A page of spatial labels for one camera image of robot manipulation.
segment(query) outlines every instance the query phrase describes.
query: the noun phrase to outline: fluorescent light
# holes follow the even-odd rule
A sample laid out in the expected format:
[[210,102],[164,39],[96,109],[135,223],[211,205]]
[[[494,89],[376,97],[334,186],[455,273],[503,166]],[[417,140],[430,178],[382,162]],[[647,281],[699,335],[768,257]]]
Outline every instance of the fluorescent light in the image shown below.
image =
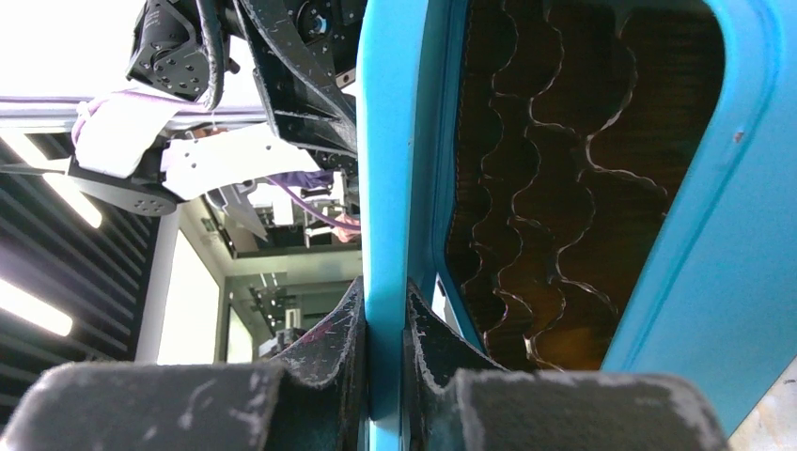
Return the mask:
[[[0,133],[0,139],[6,142],[24,162],[35,167],[47,164],[47,157],[25,134],[19,132]],[[67,204],[72,207],[90,226],[98,228],[102,224],[102,214],[97,210],[85,195],[77,189],[75,184],[60,174],[45,174],[44,181],[53,188]]]
[[0,308],[53,334],[66,336],[72,319],[57,308],[0,279]]

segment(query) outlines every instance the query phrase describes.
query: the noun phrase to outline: black cable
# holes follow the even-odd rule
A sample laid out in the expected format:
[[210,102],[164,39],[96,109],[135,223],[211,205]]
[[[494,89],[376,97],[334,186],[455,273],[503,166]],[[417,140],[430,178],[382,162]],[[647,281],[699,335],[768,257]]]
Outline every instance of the black cable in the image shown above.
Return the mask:
[[214,0],[196,0],[199,11],[199,25],[202,29],[202,42],[207,49],[206,57],[210,69],[208,79],[209,95],[205,99],[205,107],[215,109],[221,102],[224,93],[224,72],[227,65],[224,54],[224,38],[222,23],[216,14]]

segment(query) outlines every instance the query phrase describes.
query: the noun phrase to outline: blue plastic container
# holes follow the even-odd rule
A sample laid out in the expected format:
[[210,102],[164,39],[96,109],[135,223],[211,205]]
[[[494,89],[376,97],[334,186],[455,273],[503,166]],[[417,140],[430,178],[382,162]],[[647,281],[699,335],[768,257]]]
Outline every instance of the blue plastic container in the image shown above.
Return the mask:
[[[797,353],[797,3],[706,2],[722,27],[716,111],[603,368],[695,383],[727,433]],[[467,2],[369,0],[358,130],[369,322],[370,448],[401,445],[407,277],[431,298],[445,267]]]

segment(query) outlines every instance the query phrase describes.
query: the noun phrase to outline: black ceiling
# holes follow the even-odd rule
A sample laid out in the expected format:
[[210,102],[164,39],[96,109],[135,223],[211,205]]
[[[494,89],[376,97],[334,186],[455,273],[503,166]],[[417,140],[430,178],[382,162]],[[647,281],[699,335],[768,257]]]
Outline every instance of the black ceiling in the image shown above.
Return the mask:
[[[31,138],[50,159],[72,152],[67,134]],[[0,141],[0,163],[18,162]],[[0,175],[0,278],[73,320],[60,337],[0,311],[0,429],[41,371],[134,358],[159,220],[91,200],[99,229],[43,180]]]

